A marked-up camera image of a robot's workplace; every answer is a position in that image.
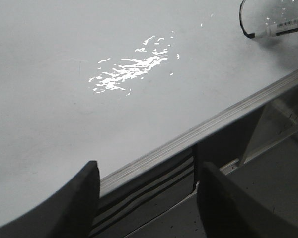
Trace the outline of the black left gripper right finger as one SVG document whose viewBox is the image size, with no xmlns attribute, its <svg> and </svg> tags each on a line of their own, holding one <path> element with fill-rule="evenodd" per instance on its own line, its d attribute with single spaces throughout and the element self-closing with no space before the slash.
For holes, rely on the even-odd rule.
<svg viewBox="0 0 298 238">
<path fill-rule="evenodd" d="M 213 163 L 203 162 L 197 204 L 209 238 L 298 238 L 298 227 L 273 214 Z"/>
</svg>

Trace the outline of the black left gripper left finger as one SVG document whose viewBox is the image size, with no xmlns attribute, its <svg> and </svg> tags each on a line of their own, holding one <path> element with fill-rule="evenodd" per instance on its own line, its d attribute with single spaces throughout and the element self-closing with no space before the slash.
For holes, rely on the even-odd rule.
<svg viewBox="0 0 298 238">
<path fill-rule="evenodd" d="M 34 209 L 0 227 L 0 238 L 86 238 L 97 212 L 100 174 L 87 164 Z"/>
</svg>

